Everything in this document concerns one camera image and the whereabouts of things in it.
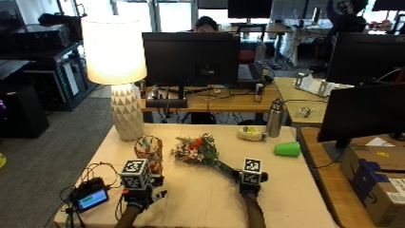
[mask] white ceramic lamp base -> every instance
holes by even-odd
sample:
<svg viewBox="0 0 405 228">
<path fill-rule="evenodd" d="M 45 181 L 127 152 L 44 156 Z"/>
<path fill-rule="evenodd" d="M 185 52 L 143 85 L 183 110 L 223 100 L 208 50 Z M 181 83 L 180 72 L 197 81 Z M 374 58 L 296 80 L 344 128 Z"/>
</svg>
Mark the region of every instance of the white ceramic lamp base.
<svg viewBox="0 0 405 228">
<path fill-rule="evenodd" d="M 143 135 L 140 99 L 131 84 L 112 85 L 113 124 L 123 141 L 133 141 Z"/>
</svg>

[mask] flower bouquet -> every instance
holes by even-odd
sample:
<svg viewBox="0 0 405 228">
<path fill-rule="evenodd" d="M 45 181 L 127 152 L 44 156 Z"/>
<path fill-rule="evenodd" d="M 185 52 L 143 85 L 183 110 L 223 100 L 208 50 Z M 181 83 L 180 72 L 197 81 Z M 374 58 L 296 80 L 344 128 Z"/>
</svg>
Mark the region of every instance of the flower bouquet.
<svg viewBox="0 0 405 228">
<path fill-rule="evenodd" d="M 204 164 L 215 167 L 228 178 L 235 180 L 237 172 L 224 162 L 219 160 L 216 151 L 216 140 L 209 133 L 204 133 L 199 138 L 176 137 L 180 141 L 171 154 L 177 161 L 191 164 Z"/>
</svg>

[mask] stainless steel water bottle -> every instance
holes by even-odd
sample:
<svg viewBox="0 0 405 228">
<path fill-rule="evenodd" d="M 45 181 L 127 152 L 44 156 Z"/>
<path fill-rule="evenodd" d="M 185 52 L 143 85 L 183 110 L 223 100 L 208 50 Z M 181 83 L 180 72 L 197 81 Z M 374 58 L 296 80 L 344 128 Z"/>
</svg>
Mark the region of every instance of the stainless steel water bottle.
<svg viewBox="0 0 405 228">
<path fill-rule="evenodd" d="M 269 108 L 268 121 L 265 132 L 270 138 L 276 138 L 280 135 L 281 119 L 284 114 L 284 102 L 277 98 Z"/>
<path fill-rule="evenodd" d="M 254 63 L 262 64 L 265 62 L 266 57 L 266 45 L 262 39 L 257 39 L 257 46 L 254 51 Z"/>
</svg>

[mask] box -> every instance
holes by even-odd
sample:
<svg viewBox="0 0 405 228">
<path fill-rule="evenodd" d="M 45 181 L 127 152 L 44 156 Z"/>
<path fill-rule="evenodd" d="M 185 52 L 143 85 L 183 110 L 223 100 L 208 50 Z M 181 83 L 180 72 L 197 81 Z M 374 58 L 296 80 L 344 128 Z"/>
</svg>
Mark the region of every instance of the box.
<svg viewBox="0 0 405 228">
<path fill-rule="evenodd" d="M 148 159 L 129 160 L 119 173 L 124 189 L 144 190 L 151 182 Z"/>
<path fill-rule="evenodd" d="M 341 171 L 374 225 L 405 227 L 405 148 L 350 146 Z"/>
</svg>

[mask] paper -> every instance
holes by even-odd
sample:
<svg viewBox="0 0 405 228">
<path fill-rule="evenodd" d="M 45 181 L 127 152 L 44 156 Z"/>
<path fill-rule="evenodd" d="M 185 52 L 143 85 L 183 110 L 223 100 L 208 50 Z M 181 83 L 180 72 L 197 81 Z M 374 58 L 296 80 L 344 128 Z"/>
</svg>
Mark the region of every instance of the paper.
<svg viewBox="0 0 405 228">
<path fill-rule="evenodd" d="M 368 142 L 366 145 L 374 145 L 374 146 L 394 146 L 393 144 L 384 141 L 381 138 L 376 137 L 372 141 Z"/>
</svg>

